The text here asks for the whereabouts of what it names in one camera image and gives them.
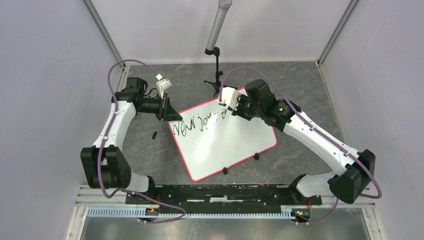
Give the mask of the whiteboard with pink frame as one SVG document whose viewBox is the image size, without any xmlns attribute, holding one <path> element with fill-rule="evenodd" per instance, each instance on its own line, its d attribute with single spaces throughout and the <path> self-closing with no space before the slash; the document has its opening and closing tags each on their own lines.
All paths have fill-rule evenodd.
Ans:
<svg viewBox="0 0 424 240">
<path fill-rule="evenodd" d="M 276 131 L 261 119 L 245 120 L 213 98 L 179 113 L 169 129 L 188 175 L 199 182 L 278 143 Z"/>
</svg>

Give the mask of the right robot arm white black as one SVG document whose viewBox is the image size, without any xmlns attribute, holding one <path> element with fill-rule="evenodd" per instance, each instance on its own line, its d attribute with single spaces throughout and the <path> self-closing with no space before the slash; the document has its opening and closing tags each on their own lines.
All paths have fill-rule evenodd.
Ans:
<svg viewBox="0 0 424 240">
<path fill-rule="evenodd" d="M 249 82 L 245 93 L 222 89 L 219 103 L 233 116 L 261 119 L 266 125 L 298 140 L 331 168 L 331 172 L 299 175 L 291 184 L 289 199 L 302 204 L 309 197 L 333 195 L 346 204 L 365 197 L 374 180 L 376 156 L 368 149 L 358 151 L 329 134 L 290 100 L 277 99 L 263 79 Z"/>
</svg>

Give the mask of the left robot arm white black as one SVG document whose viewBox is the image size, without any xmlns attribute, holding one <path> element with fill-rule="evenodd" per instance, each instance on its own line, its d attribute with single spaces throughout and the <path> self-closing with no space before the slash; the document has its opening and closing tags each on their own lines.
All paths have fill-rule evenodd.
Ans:
<svg viewBox="0 0 424 240">
<path fill-rule="evenodd" d="M 92 189 L 122 189 L 138 192 L 145 204 L 153 203 L 157 190 L 153 180 L 146 175 L 132 172 L 121 148 L 132 119 L 137 114 L 154 114 L 161 122 L 181 121 L 164 91 L 171 86 L 168 79 L 156 83 L 158 95 L 146 94 L 148 83 L 139 77 L 131 77 L 126 87 L 114 93 L 108 119 L 95 142 L 84 147 L 80 159 L 87 183 Z"/>
</svg>

